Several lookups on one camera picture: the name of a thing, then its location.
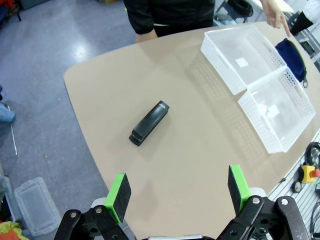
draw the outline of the black stapler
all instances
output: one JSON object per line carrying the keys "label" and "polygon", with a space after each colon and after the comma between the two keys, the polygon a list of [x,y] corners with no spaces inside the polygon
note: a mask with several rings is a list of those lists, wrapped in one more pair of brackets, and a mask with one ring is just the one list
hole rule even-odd
{"label": "black stapler", "polygon": [[135,145],[140,146],[161,119],[167,114],[169,106],[163,101],[155,105],[147,115],[134,127],[129,139]]}

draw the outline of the clear plastic container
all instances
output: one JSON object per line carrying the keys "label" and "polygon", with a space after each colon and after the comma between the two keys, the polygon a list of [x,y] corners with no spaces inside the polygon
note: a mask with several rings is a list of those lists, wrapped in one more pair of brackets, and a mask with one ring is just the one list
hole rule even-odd
{"label": "clear plastic container", "polygon": [[42,177],[25,182],[14,195],[33,236],[50,233],[59,226],[61,216]]}
{"label": "clear plastic container", "polygon": [[254,25],[205,32],[201,52],[234,95],[287,65]]}
{"label": "clear plastic container", "polygon": [[316,114],[288,67],[248,87],[238,103],[270,154],[286,153]]}

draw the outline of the wheel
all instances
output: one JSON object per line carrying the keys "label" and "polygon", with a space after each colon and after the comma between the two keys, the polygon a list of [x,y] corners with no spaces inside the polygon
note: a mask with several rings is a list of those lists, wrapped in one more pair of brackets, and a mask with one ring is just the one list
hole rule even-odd
{"label": "wheel", "polygon": [[301,188],[302,188],[301,182],[299,182],[299,181],[294,181],[294,182],[292,183],[291,190],[292,190],[292,192],[294,192],[295,194],[300,193]]}

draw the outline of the black shirt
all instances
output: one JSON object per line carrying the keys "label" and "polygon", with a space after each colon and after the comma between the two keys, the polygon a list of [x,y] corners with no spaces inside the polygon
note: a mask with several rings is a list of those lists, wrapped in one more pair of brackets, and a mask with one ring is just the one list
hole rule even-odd
{"label": "black shirt", "polygon": [[147,34],[154,24],[209,27],[215,0],[123,0],[137,34]]}

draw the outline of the white label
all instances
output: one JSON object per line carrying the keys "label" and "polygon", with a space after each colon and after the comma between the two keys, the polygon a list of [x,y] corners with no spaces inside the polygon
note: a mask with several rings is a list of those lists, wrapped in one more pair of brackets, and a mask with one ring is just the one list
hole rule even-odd
{"label": "white label", "polygon": [[244,57],[236,59],[235,62],[239,65],[240,68],[243,68],[249,65],[249,63],[245,60]]}
{"label": "white label", "polygon": [[266,115],[268,118],[274,118],[279,114],[279,110],[276,105],[272,105],[271,107],[268,108],[268,111],[266,112]]}

